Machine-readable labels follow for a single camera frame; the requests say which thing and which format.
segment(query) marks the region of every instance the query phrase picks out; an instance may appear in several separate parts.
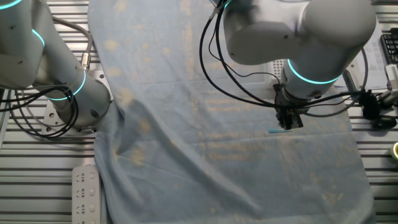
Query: cable clip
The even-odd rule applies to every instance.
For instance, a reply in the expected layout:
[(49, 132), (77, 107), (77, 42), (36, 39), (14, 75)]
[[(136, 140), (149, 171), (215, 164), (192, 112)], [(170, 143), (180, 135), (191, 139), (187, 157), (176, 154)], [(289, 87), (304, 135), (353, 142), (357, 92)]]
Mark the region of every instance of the cable clip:
[(213, 19), (217, 14), (221, 12), (222, 8), (225, 8), (232, 0), (226, 1), (224, 4), (222, 4), (220, 7), (217, 7), (213, 1), (210, 0), (210, 2), (214, 5), (214, 10), (209, 19)]

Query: cable bundle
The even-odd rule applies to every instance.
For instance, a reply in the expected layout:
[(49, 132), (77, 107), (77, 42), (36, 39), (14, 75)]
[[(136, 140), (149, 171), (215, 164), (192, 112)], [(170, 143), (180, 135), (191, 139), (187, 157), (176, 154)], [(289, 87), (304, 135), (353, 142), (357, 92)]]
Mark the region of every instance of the cable bundle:
[[(34, 136), (39, 136), (42, 138), (57, 138), (62, 136), (63, 134), (65, 134), (67, 131), (69, 131), (73, 125), (76, 123), (76, 120), (78, 118), (78, 114), (79, 114), (79, 107), (78, 107), (78, 103), (77, 101), (74, 99), (73, 93), (72, 91), (69, 89), (69, 87), (67, 86), (52, 86), (52, 87), (48, 87), (48, 86), (43, 86), (43, 88), (47, 88), (44, 91), (41, 91), (39, 93), (30, 95), (30, 96), (24, 96), (23, 94), (23, 90), (22, 91), (22, 98), (19, 98), (18, 96), (18, 90), (14, 90), (15, 91), (15, 99), (11, 99), (11, 92), (12, 90), (10, 90), (8, 92), (8, 96), (6, 100), (0, 100), (0, 103), (5, 103), (6, 107), (2, 110), (0, 110), (0, 112), (7, 112), (10, 111), (11, 117), (13, 118), (13, 120), (15, 121), (15, 123), (18, 125), (18, 127), (20, 127), (23, 131), (25, 131), (28, 134), (34, 135)], [(65, 123), (65, 124), (60, 124), (57, 126), (60, 126), (61, 128), (52, 133), (52, 134), (41, 134), (38, 131), (36, 131), (32, 124), (29, 122), (29, 120), (27, 119), (26, 115), (23, 112), (23, 107), (26, 107), (27, 110), (29, 111), (29, 113), (31, 113), (30, 109), (29, 109), (29, 104), (31, 104), (33, 101), (39, 99), (41, 96), (44, 96), (47, 93), (50, 93), (52, 91), (61, 91), (66, 97), (67, 100), (70, 103), (70, 109), (71, 109), (71, 116), (69, 118), (69, 120)], [(24, 121), (26, 122), (26, 124), (28, 125), (29, 129), (26, 129), (24, 127), (22, 127), (21, 123), (18, 122), (14, 111), (15, 110), (19, 110), (22, 118), (24, 119)], [(39, 123), (49, 127), (51, 125), (45, 124), (42, 121), (40, 121), (39, 119), (37, 119), (35, 116), (33, 116), (34, 119), (36, 119)]]

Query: robotic arm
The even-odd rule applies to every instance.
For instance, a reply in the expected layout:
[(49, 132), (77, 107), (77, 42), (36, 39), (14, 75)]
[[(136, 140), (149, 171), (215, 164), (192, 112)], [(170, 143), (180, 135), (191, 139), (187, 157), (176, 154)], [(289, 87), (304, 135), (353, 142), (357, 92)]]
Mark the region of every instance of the robotic arm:
[[(110, 104), (108, 89), (89, 76), (55, 29), (44, 0), (0, 2), (0, 88), (66, 86), (78, 103), (75, 127), (95, 124)], [(46, 97), (59, 117), (67, 122), (71, 103), (61, 91)]]
[[(376, 13), (363, 0), (232, 0), (224, 12), (229, 56), (242, 65), (288, 58), (278, 105), (320, 98), (371, 38)], [(285, 129), (301, 127), (306, 110), (277, 109)]]

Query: metal mounting plate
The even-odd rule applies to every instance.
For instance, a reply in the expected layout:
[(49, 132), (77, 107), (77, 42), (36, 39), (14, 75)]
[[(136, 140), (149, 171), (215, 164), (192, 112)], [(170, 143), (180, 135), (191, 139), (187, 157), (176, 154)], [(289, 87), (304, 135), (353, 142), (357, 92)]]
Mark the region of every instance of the metal mounting plate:
[[(111, 101), (113, 101), (113, 95), (112, 92), (109, 88), (109, 83), (105, 77), (105, 74), (102, 71), (89, 71), (88, 74), (102, 82), (108, 89), (109, 94), (111, 95)], [(63, 124), (64, 122), (60, 119), (60, 117), (57, 114), (57, 111), (55, 110), (53, 104), (51, 101), (47, 102), (47, 107), (45, 109), (45, 114), (44, 114), (44, 123), (49, 124), (49, 125), (58, 125), (58, 124)], [(89, 127), (73, 127), (71, 128), (68, 132), (66, 132), (64, 135), (65, 136), (84, 136), (87, 134), (92, 134), (97, 132), (99, 130), (100, 126), (102, 123), (102, 119), (98, 121), (95, 125), (89, 126)], [(62, 127), (47, 127), (45, 125), (42, 125), (42, 133), (43, 134), (52, 134), (58, 131)]]

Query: wrinkled fabric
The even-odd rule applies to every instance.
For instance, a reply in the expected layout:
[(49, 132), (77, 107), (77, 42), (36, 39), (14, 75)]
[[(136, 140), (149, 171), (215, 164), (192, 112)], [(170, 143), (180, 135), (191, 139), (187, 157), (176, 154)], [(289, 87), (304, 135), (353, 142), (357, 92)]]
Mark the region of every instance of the wrinkled fabric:
[[(114, 96), (95, 140), (102, 223), (375, 223), (346, 113), (303, 116), (304, 128), (270, 134), (280, 129), (274, 109), (207, 82), (198, 49), (212, 11), (208, 0), (90, 1), (90, 32)], [(247, 98), (209, 55), (212, 32), (208, 73)], [(241, 73), (264, 70), (228, 62)], [(273, 101), (267, 76), (239, 81)]]

